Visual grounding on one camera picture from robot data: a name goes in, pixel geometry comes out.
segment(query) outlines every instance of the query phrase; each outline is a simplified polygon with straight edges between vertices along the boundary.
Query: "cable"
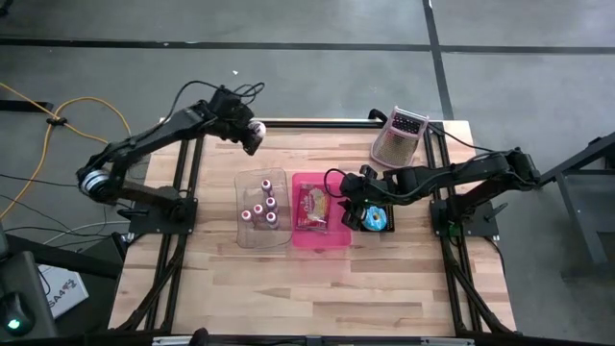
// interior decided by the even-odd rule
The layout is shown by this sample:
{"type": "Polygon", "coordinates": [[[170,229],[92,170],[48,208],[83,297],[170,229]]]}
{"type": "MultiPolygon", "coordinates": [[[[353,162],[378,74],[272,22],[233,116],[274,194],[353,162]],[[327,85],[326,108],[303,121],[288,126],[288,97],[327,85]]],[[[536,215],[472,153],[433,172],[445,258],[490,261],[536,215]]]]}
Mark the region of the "cable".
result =
{"type": "Polygon", "coordinates": [[[62,231],[61,235],[56,235],[56,236],[52,237],[51,239],[43,242],[42,244],[43,245],[47,245],[50,242],[58,239],[59,237],[63,237],[65,235],[75,235],[75,233],[77,231],[80,231],[80,230],[83,230],[83,229],[86,229],[86,228],[90,228],[90,227],[96,227],[96,226],[101,226],[101,225],[105,225],[105,224],[108,225],[108,226],[109,225],[127,225],[127,224],[130,224],[130,223],[131,223],[130,221],[109,221],[107,223],[105,223],[105,222],[96,222],[96,223],[92,223],[92,224],[87,224],[87,225],[84,225],[84,226],[79,226],[77,228],[74,228],[74,229],[72,229],[72,230],[70,230],[69,232],[66,232],[66,233],[64,231],[62,231]]]}
{"type": "Polygon", "coordinates": [[[487,149],[487,148],[484,148],[484,147],[480,147],[480,146],[478,146],[478,145],[468,144],[468,143],[464,142],[463,140],[461,140],[461,139],[459,139],[459,138],[457,138],[457,137],[455,137],[455,136],[453,136],[453,135],[449,134],[448,132],[446,132],[446,131],[444,131],[444,130],[440,130],[440,129],[436,128],[436,127],[435,127],[435,126],[433,126],[431,123],[430,123],[429,127],[430,127],[430,129],[432,129],[432,130],[434,130],[435,132],[439,133],[441,136],[442,136],[443,134],[444,134],[444,135],[446,135],[446,136],[449,136],[450,138],[452,138],[452,139],[454,139],[454,140],[458,141],[459,143],[461,143],[461,144],[463,144],[463,145],[465,145],[465,146],[467,146],[467,147],[469,147],[469,148],[473,148],[473,149],[477,149],[477,150],[484,150],[484,151],[487,151],[487,152],[492,152],[492,151],[494,151],[494,150],[491,150],[491,149],[487,149]]]}
{"type": "Polygon", "coordinates": [[[519,177],[519,175],[515,172],[510,172],[510,175],[514,176],[515,178],[517,178],[521,183],[528,185],[528,186],[536,186],[538,185],[538,183],[536,182],[528,182],[527,180],[524,180],[523,178],[519,177]]]}
{"type": "MultiPolygon", "coordinates": [[[[190,82],[188,82],[188,83],[184,84],[184,85],[180,88],[180,91],[178,91],[178,92],[177,92],[177,94],[175,95],[175,99],[173,99],[173,104],[171,105],[171,110],[169,111],[169,113],[168,113],[168,114],[164,117],[164,119],[163,119],[161,122],[159,122],[158,124],[156,124],[156,126],[154,126],[154,127],[153,127],[150,131],[148,131],[148,132],[146,132],[145,134],[143,134],[143,135],[139,138],[139,140],[143,140],[144,138],[146,138],[146,137],[150,136],[151,134],[153,134],[154,132],[156,132],[156,131],[157,131],[157,130],[158,130],[158,129],[159,129],[159,128],[160,128],[160,127],[161,127],[161,126],[165,123],[165,122],[167,122],[167,121],[171,118],[171,116],[173,116],[173,111],[175,110],[175,107],[177,106],[177,103],[178,103],[178,101],[180,100],[180,96],[182,96],[182,93],[184,93],[184,91],[185,91],[185,89],[186,89],[187,87],[190,87],[190,86],[195,85],[195,84],[199,84],[199,85],[206,86],[206,87],[212,87],[212,88],[214,88],[214,89],[216,89],[216,90],[222,90],[222,87],[220,87],[220,86],[215,86],[215,85],[213,85],[213,84],[211,84],[211,83],[208,83],[208,82],[203,82],[203,81],[196,81],[196,80],[195,80],[195,81],[190,81],[190,82]]],[[[240,86],[240,87],[238,87],[236,90],[240,90],[241,88],[243,88],[243,87],[247,87],[247,86],[248,86],[248,85],[243,85],[243,86],[240,86]]],[[[230,90],[225,90],[225,92],[227,92],[227,93],[229,93],[229,94],[231,94],[231,95],[237,96],[237,97],[241,97],[241,98],[243,98],[243,97],[252,97],[253,99],[252,99],[249,103],[247,103],[246,105],[244,105],[244,106],[247,106],[247,105],[251,104],[252,102],[254,102],[254,100],[255,100],[255,98],[257,97],[257,95],[258,95],[258,94],[259,94],[259,93],[260,93],[260,92],[261,92],[264,88],[265,88],[265,83],[263,83],[263,82],[259,82],[259,83],[256,83],[255,85],[251,86],[248,90],[246,90],[246,91],[245,91],[245,92],[243,92],[243,93],[237,93],[237,92],[235,92],[235,91],[230,91],[230,90]]]]}
{"type": "Polygon", "coordinates": [[[8,175],[8,174],[0,174],[0,177],[9,178],[9,179],[15,179],[15,180],[24,181],[24,182],[33,182],[33,183],[41,183],[41,184],[53,185],[53,186],[77,187],[77,185],[74,185],[74,184],[60,184],[60,183],[45,182],[45,181],[38,180],[38,179],[28,179],[28,178],[15,177],[15,176],[8,175]]]}
{"type": "Polygon", "coordinates": [[[45,217],[45,218],[48,218],[48,219],[50,219],[50,220],[54,221],[55,223],[57,223],[57,224],[59,224],[59,225],[63,226],[64,228],[66,228],[67,230],[69,230],[69,231],[70,231],[70,228],[69,228],[68,226],[64,225],[61,221],[59,221],[59,220],[57,220],[57,219],[55,219],[55,218],[53,218],[53,217],[51,217],[51,216],[49,216],[49,215],[47,215],[47,214],[45,214],[45,213],[41,212],[41,211],[38,211],[38,210],[36,210],[36,209],[34,209],[34,208],[32,208],[32,207],[29,207],[29,206],[27,206],[27,205],[25,205],[25,204],[23,204],[23,203],[21,203],[21,202],[18,202],[18,201],[16,201],[16,200],[14,200],[13,198],[9,197],[9,196],[5,196],[5,195],[3,195],[3,194],[0,194],[0,197],[4,197],[4,198],[6,198],[6,199],[8,199],[8,200],[10,200],[10,201],[13,201],[14,203],[16,203],[16,204],[20,205],[21,207],[24,207],[24,208],[26,208],[26,209],[29,209],[29,210],[31,210],[31,211],[33,211],[33,212],[35,212],[35,213],[39,214],[40,216],[43,216],[43,217],[45,217]]]}
{"type": "Polygon", "coordinates": [[[90,243],[90,242],[93,242],[93,241],[100,241],[100,240],[104,240],[104,239],[109,239],[110,237],[112,237],[112,235],[105,235],[103,237],[96,238],[96,239],[90,239],[90,240],[84,240],[84,241],[75,241],[75,242],[71,242],[71,243],[65,243],[63,245],[58,245],[58,246],[50,246],[49,248],[33,251],[33,253],[40,253],[40,252],[43,252],[43,251],[47,251],[49,249],[61,249],[64,246],[77,245],[77,244],[86,244],[86,243],[90,243]]]}
{"type": "MultiPolygon", "coordinates": [[[[124,126],[126,127],[126,130],[128,131],[128,134],[131,134],[131,129],[128,126],[128,122],[126,121],[126,118],[124,117],[124,115],[122,115],[121,112],[119,112],[116,108],[114,108],[111,104],[109,104],[108,102],[95,98],[95,97],[82,97],[79,99],[73,99],[73,100],[69,100],[64,102],[63,104],[61,104],[58,109],[56,110],[55,113],[52,113],[50,111],[48,111],[47,109],[45,109],[44,107],[42,107],[41,105],[39,105],[38,103],[34,102],[33,100],[31,100],[30,98],[28,98],[27,96],[21,94],[20,92],[18,92],[17,90],[11,88],[10,86],[5,85],[4,83],[0,83],[0,87],[5,88],[6,90],[14,93],[15,95],[23,98],[24,100],[28,101],[29,103],[31,103],[32,105],[34,105],[35,107],[39,108],[40,110],[46,112],[47,114],[51,115],[52,118],[54,119],[60,119],[60,113],[61,111],[68,105],[78,102],[78,101],[84,101],[84,100],[89,100],[89,101],[95,101],[95,102],[99,102],[102,103],[103,105],[109,107],[112,111],[114,111],[121,119],[122,122],[124,123],[124,126]]],[[[81,131],[77,130],[76,128],[74,128],[73,126],[71,126],[70,124],[65,124],[65,127],[67,127],[68,129],[70,129],[71,131],[73,131],[74,133],[76,133],[77,135],[83,136],[85,138],[90,138],[90,139],[94,139],[94,140],[98,140],[102,143],[107,144],[107,141],[97,137],[97,136],[92,136],[92,135],[88,135],[85,133],[82,133],[81,131]]],[[[15,201],[18,201],[23,194],[26,192],[26,190],[28,190],[28,188],[30,187],[32,181],[34,180],[34,178],[37,177],[38,172],[40,171],[40,168],[42,167],[43,163],[45,162],[45,158],[47,156],[47,147],[49,145],[49,139],[50,139],[50,135],[51,135],[51,131],[53,130],[53,126],[50,124],[47,126],[47,132],[45,133],[45,139],[43,141],[43,150],[42,150],[42,155],[40,156],[40,160],[38,162],[38,166],[35,169],[35,172],[33,173],[32,177],[30,178],[30,181],[28,181],[28,183],[26,183],[26,185],[23,186],[23,188],[21,189],[21,191],[19,191],[19,193],[17,194],[17,196],[15,197],[15,201]]],[[[9,206],[2,211],[2,213],[0,214],[0,220],[2,220],[4,218],[4,216],[6,216],[6,214],[14,207],[15,202],[12,202],[9,204],[9,206]]]]}
{"type": "Polygon", "coordinates": [[[373,185],[373,188],[379,190],[380,192],[382,192],[383,194],[390,196],[390,197],[394,197],[394,198],[399,198],[401,199],[408,199],[410,197],[412,197],[414,194],[416,194],[417,192],[419,192],[423,187],[425,187],[425,185],[427,185],[428,183],[430,183],[432,180],[437,179],[439,177],[442,177],[444,175],[447,174],[451,174],[451,172],[442,172],[442,173],[438,173],[435,175],[430,176],[429,178],[427,178],[424,182],[422,182],[420,185],[418,185],[416,188],[414,188],[413,190],[411,190],[409,193],[400,195],[400,194],[395,194],[395,193],[391,193],[389,191],[386,191],[378,186],[373,185]]]}
{"type": "MultiPolygon", "coordinates": [[[[32,177],[30,177],[30,181],[26,183],[26,185],[23,186],[23,188],[21,189],[21,191],[19,191],[19,193],[17,193],[17,196],[15,196],[15,199],[14,199],[15,201],[18,201],[21,198],[21,196],[23,196],[23,194],[26,193],[26,190],[32,184],[33,179],[37,177],[38,172],[40,171],[40,168],[42,167],[42,164],[45,162],[45,158],[47,157],[47,146],[49,145],[49,136],[51,135],[52,129],[53,129],[53,126],[47,125],[47,132],[45,133],[45,139],[43,140],[43,144],[42,144],[42,154],[40,156],[40,160],[38,161],[37,168],[35,169],[35,172],[32,174],[32,177]]],[[[0,214],[0,220],[4,218],[4,216],[12,209],[14,205],[15,205],[15,202],[11,202],[9,206],[4,211],[2,211],[2,213],[0,214]]]]}
{"type": "Polygon", "coordinates": [[[38,274],[40,275],[42,280],[45,282],[45,285],[47,285],[47,292],[45,292],[45,296],[48,296],[49,293],[51,293],[51,285],[49,285],[49,282],[47,281],[47,278],[45,278],[45,276],[42,275],[42,272],[40,271],[40,268],[38,268],[38,266],[37,266],[37,270],[38,270],[38,274]]]}
{"type": "Polygon", "coordinates": [[[13,232],[13,231],[19,231],[19,230],[38,230],[38,231],[49,231],[49,232],[58,232],[61,233],[63,235],[75,235],[75,236],[96,236],[96,235],[81,235],[81,234],[76,234],[73,233],[72,230],[68,230],[68,231],[63,231],[63,230],[59,230],[59,229],[54,229],[54,228],[49,228],[49,227],[39,227],[39,226],[21,226],[21,227],[13,227],[13,228],[9,228],[7,230],[4,230],[4,232],[13,232]]]}
{"type": "Polygon", "coordinates": [[[84,96],[84,97],[78,97],[76,99],[68,100],[68,101],[64,102],[63,104],[61,104],[58,107],[58,110],[56,111],[56,113],[60,113],[68,105],[74,104],[75,102],[81,102],[81,101],[94,101],[94,102],[98,102],[98,103],[106,106],[108,109],[112,110],[122,120],[122,123],[124,124],[124,128],[128,132],[128,136],[133,136],[133,133],[131,131],[131,127],[130,127],[130,125],[128,125],[128,121],[126,121],[126,117],[124,117],[124,115],[120,111],[118,111],[116,107],[112,106],[109,102],[107,102],[107,101],[105,101],[103,99],[99,99],[98,97],[84,96]]]}
{"type": "MultiPolygon", "coordinates": [[[[35,106],[35,107],[37,107],[38,109],[40,109],[41,111],[44,111],[44,112],[46,112],[47,114],[51,115],[51,117],[52,117],[52,118],[54,118],[54,119],[60,119],[60,116],[59,116],[58,114],[61,112],[61,110],[62,110],[64,107],[66,107],[66,106],[70,105],[71,103],[73,103],[73,102],[77,102],[77,101],[78,101],[77,99],[75,99],[75,100],[70,100],[70,101],[66,101],[66,102],[64,102],[61,106],[59,106],[59,107],[58,107],[58,110],[57,110],[55,113],[53,113],[53,112],[51,112],[51,111],[49,111],[49,110],[45,109],[43,106],[39,105],[38,103],[34,102],[33,100],[31,100],[31,99],[30,99],[30,98],[28,98],[27,96],[23,95],[23,94],[22,94],[22,93],[20,93],[19,91],[17,91],[17,90],[15,90],[15,89],[11,88],[10,86],[5,85],[4,83],[0,83],[0,87],[3,87],[3,88],[5,88],[6,90],[8,90],[8,91],[10,91],[10,92],[14,93],[15,95],[17,95],[17,96],[21,97],[22,99],[24,99],[24,100],[26,100],[26,101],[30,102],[33,106],[35,106]]],[[[95,140],[98,140],[98,141],[100,141],[100,142],[102,142],[102,143],[107,144],[107,141],[106,141],[106,140],[104,140],[104,139],[102,139],[102,138],[100,138],[100,137],[97,137],[97,136],[92,136],[92,135],[85,134],[85,133],[83,133],[83,132],[81,132],[81,131],[77,130],[75,127],[71,126],[70,124],[65,124],[64,126],[65,126],[65,127],[67,127],[68,129],[70,129],[72,132],[74,132],[75,134],[77,134],[77,135],[79,135],[79,136],[84,136],[84,137],[86,137],[86,138],[95,139],[95,140]]]]}
{"type": "Polygon", "coordinates": [[[106,206],[103,206],[103,217],[104,217],[103,225],[101,226],[100,230],[98,230],[98,232],[96,232],[94,235],[100,235],[100,233],[102,233],[107,227],[107,208],[106,206]]]}
{"type": "Polygon", "coordinates": [[[329,191],[329,184],[327,184],[327,177],[329,176],[329,173],[331,173],[331,172],[337,172],[337,173],[339,173],[339,174],[343,175],[343,176],[344,176],[344,178],[346,178],[346,172],[344,172],[344,171],[343,171],[343,170],[341,170],[341,169],[332,168],[332,169],[328,170],[328,171],[325,173],[325,178],[324,178],[325,190],[327,191],[327,193],[329,193],[329,195],[330,195],[331,197],[333,197],[333,198],[344,198],[344,196],[342,196],[342,195],[334,195],[334,194],[332,194],[332,193],[329,191]]]}
{"type": "Polygon", "coordinates": [[[500,262],[502,263],[502,272],[506,276],[506,267],[504,265],[504,255],[502,255],[502,251],[500,250],[500,247],[498,246],[498,244],[496,244],[495,241],[493,241],[492,238],[485,236],[484,239],[490,242],[491,245],[493,245],[493,248],[498,252],[498,255],[500,256],[500,262]]]}

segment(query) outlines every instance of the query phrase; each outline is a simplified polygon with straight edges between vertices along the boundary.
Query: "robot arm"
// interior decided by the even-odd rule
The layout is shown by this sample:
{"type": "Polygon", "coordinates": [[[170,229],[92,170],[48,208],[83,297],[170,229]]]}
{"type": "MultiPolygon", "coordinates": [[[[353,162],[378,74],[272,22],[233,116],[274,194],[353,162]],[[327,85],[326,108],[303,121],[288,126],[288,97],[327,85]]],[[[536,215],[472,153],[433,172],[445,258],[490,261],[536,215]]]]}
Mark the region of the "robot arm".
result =
{"type": "Polygon", "coordinates": [[[265,128],[251,121],[254,114],[238,95],[224,86],[218,88],[209,102],[199,101],[176,111],[154,128],[122,141],[110,143],[100,154],[92,156],[77,171],[81,191],[92,200],[115,204],[119,198],[142,202],[172,210],[181,201],[172,187],[152,188],[125,180],[127,170],[144,156],[185,139],[205,135],[241,142],[248,155],[254,155],[264,138],[265,128]],[[111,163],[111,168],[104,165],[111,163]]]}
{"type": "Polygon", "coordinates": [[[511,190],[530,190],[540,178],[531,157],[519,148],[509,152],[489,152],[461,164],[440,168],[404,167],[378,173],[369,165],[359,174],[348,173],[340,185],[340,203],[346,212],[342,223],[353,230],[360,227],[365,210],[370,206],[407,206],[429,196],[435,189],[484,181],[463,195],[447,199],[448,221],[462,222],[471,217],[479,205],[511,190]]]}

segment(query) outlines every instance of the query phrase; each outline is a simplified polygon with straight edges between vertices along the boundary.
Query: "pink plastic container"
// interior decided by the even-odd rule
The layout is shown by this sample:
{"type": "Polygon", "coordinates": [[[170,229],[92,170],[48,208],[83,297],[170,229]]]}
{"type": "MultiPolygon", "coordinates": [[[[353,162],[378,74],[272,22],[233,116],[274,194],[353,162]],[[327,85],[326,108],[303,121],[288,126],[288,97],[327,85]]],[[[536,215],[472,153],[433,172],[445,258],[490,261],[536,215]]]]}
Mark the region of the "pink plastic container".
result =
{"type": "MultiPolygon", "coordinates": [[[[325,173],[295,173],[292,176],[292,244],[304,249],[339,249],[350,246],[353,241],[352,230],[341,223],[344,209],[337,204],[343,198],[331,197],[329,222],[326,233],[296,229],[299,189],[302,184],[323,185],[325,173]]],[[[342,175],[332,172],[327,177],[327,184],[332,194],[339,195],[342,175]]]]}

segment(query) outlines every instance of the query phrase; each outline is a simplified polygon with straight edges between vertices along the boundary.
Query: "green light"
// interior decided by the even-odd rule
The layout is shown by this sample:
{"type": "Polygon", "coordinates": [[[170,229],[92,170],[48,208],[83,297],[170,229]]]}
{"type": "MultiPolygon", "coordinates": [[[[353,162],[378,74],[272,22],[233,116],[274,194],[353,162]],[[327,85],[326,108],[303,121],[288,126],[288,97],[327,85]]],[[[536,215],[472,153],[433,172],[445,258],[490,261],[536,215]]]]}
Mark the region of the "green light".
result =
{"type": "Polygon", "coordinates": [[[11,322],[9,322],[9,328],[17,329],[17,328],[19,328],[20,324],[21,323],[19,323],[19,321],[17,321],[16,319],[12,319],[11,322]]]}

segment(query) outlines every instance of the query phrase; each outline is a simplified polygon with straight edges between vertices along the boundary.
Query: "white cable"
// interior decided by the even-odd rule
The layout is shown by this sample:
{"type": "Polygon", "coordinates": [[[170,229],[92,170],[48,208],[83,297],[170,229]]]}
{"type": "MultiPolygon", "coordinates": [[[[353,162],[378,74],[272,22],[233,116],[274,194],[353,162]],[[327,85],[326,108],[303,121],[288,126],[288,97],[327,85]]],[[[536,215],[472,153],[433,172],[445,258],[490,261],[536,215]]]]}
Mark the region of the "white cable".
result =
{"type": "Polygon", "coordinates": [[[65,236],[65,235],[70,235],[72,233],[75,233],[77,231],[86,229],[86,228],[90,228],[90,227],[96,227],[96,226],[102,226],[102,225],[125,225],[125,224],[129,224],[131,223],[130,221],[108,221],[108,222],[96,222],[93,224],[89,224],[89,225],[84,225],[84,226],[79,226],[77,228],[74,228],[66,233],[60,234],[60,235],[56,235],[54,237],[52,237],[51,239],[45,241],[44,243],[42,243],[43,245],[47,245],[50,242],[58,239],[59,237],[65,236]]]}

